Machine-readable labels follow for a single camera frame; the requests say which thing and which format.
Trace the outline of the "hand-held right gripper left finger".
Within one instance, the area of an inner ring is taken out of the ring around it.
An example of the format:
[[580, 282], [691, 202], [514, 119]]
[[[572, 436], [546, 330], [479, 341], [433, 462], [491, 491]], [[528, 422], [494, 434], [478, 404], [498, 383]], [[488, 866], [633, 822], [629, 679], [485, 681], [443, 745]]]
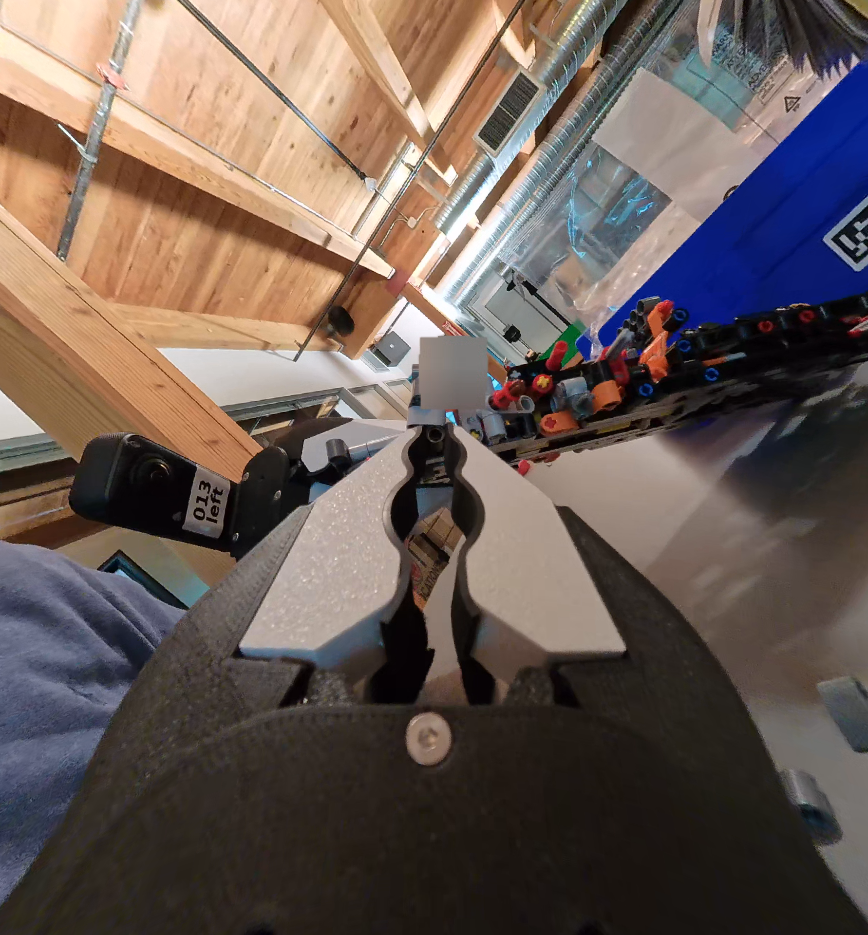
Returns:
[[412, 427], [311, 505], [241, 638], [242, 656], [366, 680], [374, 702], [417, 700], [426, 623], [405, 541], [425, 461], [424, 431]]

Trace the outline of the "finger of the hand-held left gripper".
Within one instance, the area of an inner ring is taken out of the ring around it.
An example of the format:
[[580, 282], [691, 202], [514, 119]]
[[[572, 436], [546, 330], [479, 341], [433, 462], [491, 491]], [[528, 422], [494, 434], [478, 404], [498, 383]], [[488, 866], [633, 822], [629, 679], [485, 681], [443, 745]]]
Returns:
[[330, 427], [329, 419], [321, 420], [325, 423], [323, 431], [309, 438], [309, 459], [327, 459], [326, 443], [337, 439], [345, 443], [347, 449], [362, 451], [352, 454], [352, 459], [363, 459], [389, 444], [392, 438], [401, 435], [407, 430], [403, 420], [375, 420], [351, 419], [341, 425]]

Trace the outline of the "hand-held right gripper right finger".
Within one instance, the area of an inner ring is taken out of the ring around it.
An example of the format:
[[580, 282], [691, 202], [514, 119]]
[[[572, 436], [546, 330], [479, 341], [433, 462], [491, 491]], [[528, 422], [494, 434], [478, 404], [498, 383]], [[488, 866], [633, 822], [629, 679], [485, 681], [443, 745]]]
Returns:
[[614, 618], [553, 501], [461, 427], [444, 466], [463, 535], [451, 604], [453, 644], [471, 704], [525, 669], [616, 659]]

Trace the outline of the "lego car chassis model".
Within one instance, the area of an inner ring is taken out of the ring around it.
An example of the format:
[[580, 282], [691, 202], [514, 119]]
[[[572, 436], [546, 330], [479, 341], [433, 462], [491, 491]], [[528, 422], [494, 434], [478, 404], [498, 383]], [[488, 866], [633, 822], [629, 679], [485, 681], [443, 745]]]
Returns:
[[519, 466], [804, 401], [868, 362], [868, 292], [697, 326], [673, 301], [647, 298], [593, 359], [565, 367], [566, 349], [507, 365], [486, 402], [450, 412], [445, 427]]

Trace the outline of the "curved grey lego piece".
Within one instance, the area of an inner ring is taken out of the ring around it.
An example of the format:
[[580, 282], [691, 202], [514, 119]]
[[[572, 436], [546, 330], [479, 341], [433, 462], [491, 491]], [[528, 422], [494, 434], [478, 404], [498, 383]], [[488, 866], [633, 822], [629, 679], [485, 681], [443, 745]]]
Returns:
[[779, 778], [814, 843], [822, 847], [838, 844], [844, 834], [830, 800], [814, 776], [805, 770], [783, 768]]
[[842, 676], [816, 684], [829, 717], [849, 747], [868, 754], [868, 690], [854, 676]]

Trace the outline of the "black framed poster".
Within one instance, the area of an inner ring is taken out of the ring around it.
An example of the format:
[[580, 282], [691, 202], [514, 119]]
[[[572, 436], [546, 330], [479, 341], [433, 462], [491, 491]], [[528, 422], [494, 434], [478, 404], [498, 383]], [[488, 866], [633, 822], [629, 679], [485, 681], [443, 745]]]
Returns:
[[112, 554], [106, 561], [98, 566], [97, 570], [131, 580], [153, 598], [173, 608], [182, 611], [187, 610], [187, 605], [180, 598], [172, 593], [171, 590], [165, 588], [159, 580], [151, 576], [144, 568], [137, 565], [136, 562], [122, 550], [118, 550]]

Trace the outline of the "wooden pillar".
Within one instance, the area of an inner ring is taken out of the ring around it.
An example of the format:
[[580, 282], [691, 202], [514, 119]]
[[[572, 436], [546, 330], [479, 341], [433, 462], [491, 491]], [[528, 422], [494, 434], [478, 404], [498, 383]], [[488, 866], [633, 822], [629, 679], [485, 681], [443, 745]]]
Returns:
[[74, 458], [133, 432], [237, 481], [260, 449], [1, 205], [0, 390]]

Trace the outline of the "pile of clear plastic bags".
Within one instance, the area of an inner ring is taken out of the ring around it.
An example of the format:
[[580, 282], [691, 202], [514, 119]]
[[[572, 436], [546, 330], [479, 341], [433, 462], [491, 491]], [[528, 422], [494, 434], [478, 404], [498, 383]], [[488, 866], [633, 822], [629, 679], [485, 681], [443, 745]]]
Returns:
[[503, 252], [523, 298], [568, 324], [602, 323], [860, 63], [859, 37], [815, 72], [777, 24], [724, 2], [712, 57], [684, 2], [580, 153]]

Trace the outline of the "blue bin with square tag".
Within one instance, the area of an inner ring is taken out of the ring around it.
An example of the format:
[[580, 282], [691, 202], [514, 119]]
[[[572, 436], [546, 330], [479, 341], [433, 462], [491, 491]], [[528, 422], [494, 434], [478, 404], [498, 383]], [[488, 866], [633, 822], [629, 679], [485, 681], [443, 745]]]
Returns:
[[649, 72], [596, 134], [670, 204], [581, 312], [578, 348], [607, 344], [636, 300], [695, 323], [868, 290], [868, 61], [791, 73], [744, 134]]

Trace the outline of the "silver ventilation duct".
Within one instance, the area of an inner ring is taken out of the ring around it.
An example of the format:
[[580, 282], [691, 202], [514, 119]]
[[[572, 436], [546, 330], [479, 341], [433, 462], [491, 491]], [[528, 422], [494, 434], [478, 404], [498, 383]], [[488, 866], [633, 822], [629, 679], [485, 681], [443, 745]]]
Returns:
[[538, 128], [557, 101], [575, 87], [579, 68], [607, 30], [630, 9], [629, 18], [606, 40], [607, 52], [590, 70], [568, 106], [506, 188], [467, 247], [440, 282], [440, 295], [459, 312], [473, 314], [481, 288], [493, 273], [500, 251], [519, 233], [573, 167], [592, 134], [623, 92], [644, 56], [670, 29], [680, 1], [579, 2], [563, 31], [529, 69], [518, 76], [537, 87], [537, 95], [500, 139], [497, 150], [476, 144], [475, 157], [453, 184], [436, 211], [433, 223], [452, 237], [474, 215], [498, 185], [512, 159]]

